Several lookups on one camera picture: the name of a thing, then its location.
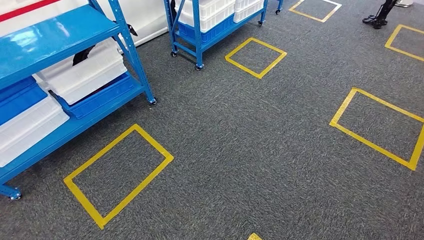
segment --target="yellow tape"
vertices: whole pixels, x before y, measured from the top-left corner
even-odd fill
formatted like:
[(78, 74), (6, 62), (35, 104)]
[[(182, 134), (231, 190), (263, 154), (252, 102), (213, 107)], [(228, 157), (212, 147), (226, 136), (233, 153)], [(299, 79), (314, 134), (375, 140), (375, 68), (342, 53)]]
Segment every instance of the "yellow tape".
[[(260, 73), (256, 73), (252, 70), (250, 70), (249, 68), (241, 65), (240, 63), (234, 61), (231, 59), (231, 57), (236, 54), (240, 49), (242, 49), (244, 46), (246, 46), (248, 43), (250, 43), (251, 41), (256, 42), (258, 44), (261, 44), (267, 48), (270, 48), (278, 53), (280, 53), (281, 55), (278, 56), (269, 66), (267, 66), (262, 72)], [(246, 41), (244, 41), (242, 44), (240, 44), (238, 47), (236, 47), (234, 50), (232, 50), (230, 53), (228, 53), (225, 56), (225, 60), (227, 60), (228, 62), (230, 62), (231, 64), (233, 64), (234, 66), (244, 70), (245, 72), (248, 72), (249, 74), (257, 77), (258, 79), (262, 79), (262, 77), (267, 74), (273, 67), (275, 67), (285, 56), (287, 55), (287, 52), (276, 48), (275, 46), (269, 45), (266, 42), (263, 42), (261, 40), (258, 40), (256, 38), (250, 37), (249, 39), (247, 39)]]
[(417, 168), (418, 160), (420, 159), (420, 155), (421, 155), (421, 152), (422, 152), (423, 147), (424, 147), (424, 125), (423, 125), (423, 128), (421, 129), (421, 132), (419, 134), (418, 140), (417, 140), (417, 142), (415, 144), (415, 148), (413, 150), (413, 153), (412, 153), (411, 158), (409, 159), (409, 161), (405, 161), (402, 158), (396, 156), (395, 154), (387, 151), (386, 149), (384, 149), (384, 148), (382, 148), (382, 147), (380, 147), (380, 146), (372, 143), (371, 141), (369, 141), (369, 140), (367, 140), (367, 139), (359, 136), (358, 134), (356, 134), (356, 133), (348, 130), (347, 128), (341, 126), (340, 124), (338, 124), (338, 121), (340, 120), (340, 117), (342, 116), (343, 112), (346, 110), (346, 108), (348, 107), (349, 103), (351, 102), (351, 100), (353, 99), (353, 97), (355, 96), (355, 94), (357, 92), (358, 93), (361, 93), (361, 94), (363, 94), (363, 95), (365, 95), (365, 96), (373, 99), (374, 101), (376, 101), (378, 103), (381, 103), (381, 104), (383, 104), (383, 105), (385, 105), (385, 106), (387, 106), (387, 107), (389, 107), (389, 108), (391, 108), (393, 110), (396, 110), (396, 111), (398, 111), (400, 113), (403, 113), (403, 114), (405, 114), (405, 115), (407, 115), (407, 116), (409, 116), (409, 117), (411, 117), (411, 118), (413, 118), (415, 120), (418, 120), (418, 121), (424, 123), (424, 118), (419, 117), (419, 116), (417, 116), (417, 115), (415, 115), (413, 113), (410, 113), (410, 112), (408, 112), (406, 110), (403, 110), (403, 109), (401, 109), (401, 108), (399, 108), (399, 107), (397, 107), (397, 106), (395, 106), (395, 105), (393, 105), (391, 103), (388, 103), (387, 101), (384, 101), (383, 99), (378, 98), (378, 97), (376, 97), (376, 96), (374, 96), (374, 95), (372, 95), (372, 94), (370, 94), (370, 93), (368, 93), (368, 92), (366, 92), (366, 91), (364, 91), (362, 89), (353, 87), (350, 90), (350, 92), (347, 95), (347, 97), (344, 99), (344, 101), (341, 104), (340, 108), (337, 110), (337, 112), (335, 113), (335, 115), (331, 119), (331, 121), (329, 123), (330, 126), (333, 126), (333, 127), (337, 128), (337, 129), (339, 129), (340, 131), (344, 132), (345, 134), (351, 136), (352, 138), (354, 138), (354, 139), (356, 139), (356, 140), (358, 140), (358, 141), (366, 144), (367, 146), (371, 147), (372, 149), (375, 149), (375, 150), (379, 151), (380, 153), (386, 155), (387, 157), (389, 157), (389, 158), (395, 160), (396, 162), (398, 162), (398, 163), (406, 166), (407, 168), (415, 171), (415, 169)]
[(252, 233), (247, 240), (262, 240), (256, 233)]
[(293, 12), (293, 13), (296, 13), (296, 14), (299, 14), (299, 15), (302, 15), (302, 16), (304, 16), (304, 17), (307, 17), (307, 18), (310, 18), (310, 19), (313, 19), (313, 20), (316, 20), (316, 21), (318, 21), (318, 22), (321, 22), (321, 23), (325, 23), (342, 5), (340, 4), (340, 3), (337, 3), (337, 2), (333, 2), (333, 1), (330, 1), (330, 0), (323, 0), (324, 2), (327, 2), (327, 3), (330, 3), (330, 4), (334, 4), (335, 5), (335, 8), (333, 9), (333, 10), (331, 10), (330, 11), (330, 13), (329, 14), (327, 14), (323, 19), (319, 19), (319, 18), (317, 18), (317, 17), (314, 17), (314, 16), (311, 16), (311, 15), (308, 15), (308, 14), (306, 14), (306, 13), (303, 13), (303, 12), (300, 12), (300, 11), (297, 11), (297, 10), (295, 10), (295, 8), (297, 8), (301, 3), (303, 3), (305, 0), (300, 0), (299, 2), (297, 2), (295, 5), (293, 5), (290, 9), (289, 9), (289, 11), (290, 12)]
[[(101, 156), (103, 156), (107, 151), (113, 148), (117, 143), (119, 143), (122, 139), (128, 136), (131, 132), (137, 131), (144, 139), (146, 139), (156, 150), (158, 150), (165, 159), (161, 164), (159, 164), (156, 169), (151, 172), (133, 191), (131, 191), (112, 211), (110, 211), (105, 217), (102, 217), (101, 214), (96, 210), (93, 204), (87, 199), (84, 193), (77, 187), (77, 185), (72, 181), (78, 174), (88, 168), (91, 164), (93, 164), (96, 160), (98, 160)], [(93, 218), (95, 223), (98, 225), (100, 229), (103, 229), (104, 226), (115, 217), (122, 209), (125, 208), (172, 160), (174, 157), (165, 150), (157, 141), (155, 141), (146, 131), (144, 131), (139, 125), (134, 124), (129, 129), (124, 131), (121, 135), (119, 135), (116, 139), (114, 139), (111, 143), (105, 146), (102, 150), (96, 153), (92, 158), (90, 158), (83, 165), (78, 167), (75, 171), (69, 174), (67, 177), (63, 179), (66, 186), (73, 193), (75, 198), (81, 203), (87, 213)]]
[(411, 58), (414, 58), (414, 59), (417, 59), (417, 60), (420, 60), (420, 61), (423, 61), (423, 62), (424, 62), (424, 57), (414, 55), (414, 54), (412, 54), (412, 53), (409, 53), (409, 52), (406, 52), (406, 51), (400, 50), (400, 49), (398, 49), (398, 48), (396, 48), (396, 47), (393, 47), (393, 46), (392, 46), (393, 40), (395, 40), (395, 37), (398, 35), (399, 31), (400, 31), (402, 28), (404, 28), (404, 29), (409, 29), (409, 30), (412, 30), (412, 31), (414, 31), (414, 32), (424, 34), (424, 31), (418, 30), (418, 29), (413, 28), (413, 27), (410, 27), (410, 26), (406, 26), (406, 25), (399, 24), (399, 25), (398, 25), (398, 26), (394, 29), (393, 33), (390, 35), (390, 37), (388, 38), (388, 40), (387, 40), (387, 42), (385, 43), (385, 45), (384, 45), (384, 46), (385, 46), (386, 48), (388, 48), (388, 49), (391, 49), (391, 50), (396, 51), (396, 52), (398, 52), (398, 53), (404, 54), (404, 55), (406, 55), (406, 56), (409, 56), (409, 57), (411, 57)]

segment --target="plastic bin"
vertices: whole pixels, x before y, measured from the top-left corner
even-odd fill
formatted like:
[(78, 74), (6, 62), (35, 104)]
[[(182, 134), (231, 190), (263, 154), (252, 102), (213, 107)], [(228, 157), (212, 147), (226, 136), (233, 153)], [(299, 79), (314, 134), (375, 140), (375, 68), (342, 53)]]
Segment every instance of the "plastic bin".
[(255, 4), (258, 0), (235, 0), (234, 11), (239, 12), (249, 7), (252, 4)]
[[(209, 18), (230, 3), (234, 4), (234, 0), (199, 0), (199, 16), (200, 18)], [(176, 12), (178, 12), (180, 5), (181, 0), (175, 0)], [(186, 0), (184, 2), (182, 13), (193, 16), (193, 1)]]
[[(230, 15), (232, 15), (234, 13), (235, 2), (236, 0), (228, 1), (226, 5), (223, 5), (220, 9), (216, 10), (214, 14), (212, 15), (208, 14), (207, 16), (203, 16), (203, 17), (201, 16), (200, 31), (202, 33), (206, 33), (212, 28), (214, 28), (216, 25), (220, 24)], [(178, 8), (180, 8), (180, 6), (175, 3), (175, 9), (178, 10)], [(195, 26), (194, 22), (195, 20), (193, 16), (193, 11), (191, 11), (190, 13), (187, 13), (184, 11), (181, 12), (181, 15), (179, 16), (179, 19), (178, 19), (179, 24), (186, 24), (188, 26), (194, 27)]]
[(56, 98), (65, 112), (77, 119), (81, 119), (99, 107), (131, 90), (135, 87), (135, 84), (133, 77), (130, 76), (128, 72), (125, 72), (98, 91), (88, 95), (73, 105), (68, 105), (60, 96), (56, 96)]
[(0, 126), (40, 102), (45, 93), (30, 76), (0, 90)]
[(72, 66), (74, 56), (60, 61), (37, 76), (72, 105), (127, 71), (115, 41), (104, 40), (90, 51), (88, 58)]
[[(234, 14), (231, 14), (229, 17), (224, 19), (224, 21), (220, 22), (218, 25), (214, 26), (209, 31), (201, 32), (200, 33), (201, 42), (203, 44), (206, 44), (207, 42), (212, 40), (214, 37), (216, 37), (219, 34), (221, 34), (222, 32), (224, 32), (226, 29), (235, 25), (233, 18), (234, 18)], [(195, 28), (194, 27), (179, 22), (178, 23), (178, 29), (179, 29), (179, 34), (182, 37), (187, 37), (187, 38), (193, 39), (193, 40), (195, 39)]]
[(234, 13), (234, 22), (238, 23), (264, 8), (264, 0), (257, 0)]
[(0, 168), (66, 122), (69, 116), (51, 96), (0, 125)]
[(0, 0), (0, 15), (39, 2), (40, 0)]
[(41, 89), (47, 92), (50, 90), (50, 87), (47, 82), (43, 81), (39, 76), (37, 76), (37, 74), (33, 74), (32, 77), (35, 79)]

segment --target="shelf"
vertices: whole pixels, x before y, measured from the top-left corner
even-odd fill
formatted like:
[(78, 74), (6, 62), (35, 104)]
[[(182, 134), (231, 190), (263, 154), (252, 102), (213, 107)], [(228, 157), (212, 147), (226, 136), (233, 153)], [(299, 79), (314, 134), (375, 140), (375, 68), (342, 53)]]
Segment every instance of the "shelf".
[(97, 110), (81, 119), (71, 117), (67, 122), (32, 146), (26, 152), (22, 153), (9, 164), (4, 167), (0, 167), (0, 185), (6, 183), (11, 178), (43, 159), (48, 154), (52, 153), (54, 150), (58, 149), (60, 146), (146, 90), (140, 82), (135, 80), (132, 76), (131, 78), (134, 82), (136, 82), (136, 87), (112, 100), (108, 104), (99, 107)]
[[(261, 10), (255, 12), (254, 14), (250, 15), (246, 19), (243, 19), (242, 21), (240, 21), (240, 22), (234, 24), (233, 26), (229, 27), (228, 29), (226, 29), (225, 31), (223, 31), (221, 34), (219, 34), (219, 35), (215, 36), (214, 38), (212, 38), (207, 43), (202, 43), (201, 44), (201, 52), (206, 51), (207, 49), (209, 49), (210, 47), (212, 47), (214, 44), (216, 44), (217, 42), (221, 41), (222, 39), (224, 39), (225, 37), (227, 37), (228, 35), (230, 35), (231, 33), (233, 33), (235, 30), (239, 29), (245, 23), (249, 22), (250, 20), (252, 20), (257, 15), (261, 14), (265, 10), (266, 10), (265, 8), (262, 8)], [(180, 31), (176, 31), (175, 34), (179, 38), (182, 38), (183, 40), (185, 40), (187, 43), (189, 43), (189, 44), (191, 44), (193, 46), (196, 46), (196, 40), (195, 39), (193, 39), (191, 37), (180, 35)]]
[(84, 5), (0, 37), (0, 89), (117, 35), (120, 26)]

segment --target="shelf post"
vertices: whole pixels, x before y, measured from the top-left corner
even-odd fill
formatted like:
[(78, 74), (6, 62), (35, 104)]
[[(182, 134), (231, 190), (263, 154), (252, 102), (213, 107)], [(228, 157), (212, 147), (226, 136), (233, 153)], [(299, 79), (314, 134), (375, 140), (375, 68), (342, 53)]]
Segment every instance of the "shelf post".
[[(127, 25), (127, 22), (125, 21), (124, 14), (122, 13), (122, 9), (119, 4), (119, 1), (118, 0), (108, 0), (108, 1), (109, 1), (110, 7), (112, 8), (113, 15), (115, 16), (116, 23), (120, 27), (120, 33), (122, 34), (125, 45), (128, 48), (129, 54), (127, 57), (129, 58), (130, 63), (132, 67), (134, 68), (135, 73), (138, 76), (138, 81), (141, 83), (141, 85), (144, 88), (147, 101), (149, 103), (155, 103), (156, 99), (153, 96), (149, 82), (147, 81), (147, 77), (143, 69), (142, 61), (140, 60), (140, 57), (136, 50), (136, 46), (134, 45), (133, 39), (131, 38), (130, 30), (128, 29), (128, 25)], [(119, 37), (116, 38), (116, 41), (118, 42), (119, 46), (121, 46), (122, 48), (123, 44)]]
[(202, 36), (200, 32), (199, 0), (193, 0), (194, 36), (196, 43), (196, 67), (203, 68)]
[(177, 37), (175, 35), (175, 27), (174, 27), (174, 21), (176, 20), (176, 18), (174, 19), (172, 15), (170, 1), (163, 0), (163, 4), (165, 5), (165, 13), (166, 13), (165, 15), (166, 15), (166, 20), (168, 21), (168, 31), (169, 31), (169, 37), (171, 39), (172, 52), (177, 53), (178, 49), (174, 44), (177, 41)]
[(103, 9), (100, 7), (99, 3), (97, 2), (97, 0), (88, 0), (88, 4), (90, 6), (92, 6), (95, 10), (97, 10), (98, 12), (100, 12), (101, 14), (105, 15), (105, 12), (103, 11)]
[(0, 185), (0, 194), (9, 197), (11, 200), (19, 199), (21, 197), (21, 191), (18, 188), (13, 188), (7, 185)]
[(277, 10), (281, 11), (281, 6), (283, 5), (283, 0), (278, 0), (278, 8)]
[(261, 23), (265, 22), (265, 14), (267, 14), (267, 6), (268, 6), (268, 0), (264, 0), (263, 1), (262, 13), (260, 14), (260, 22)]

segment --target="white wall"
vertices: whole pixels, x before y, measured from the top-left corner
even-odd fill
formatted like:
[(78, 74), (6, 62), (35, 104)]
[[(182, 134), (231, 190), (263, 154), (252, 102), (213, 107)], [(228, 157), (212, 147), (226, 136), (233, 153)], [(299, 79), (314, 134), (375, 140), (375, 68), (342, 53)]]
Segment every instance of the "white wall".
[[(0, 14), (32, 4), (39, 0), (0, 0)], [(97, 0), (111, 20), (115, 20), (108, 0)], [(12, 33), (84, 4), (87, 0), (60, 0), (23, 15), (0, 22), (0, 36)], [(138, 36), (132, 36), (140, 45), (168, 31), (164, 2), (162, 0), (119, 0), (125, 20)]]

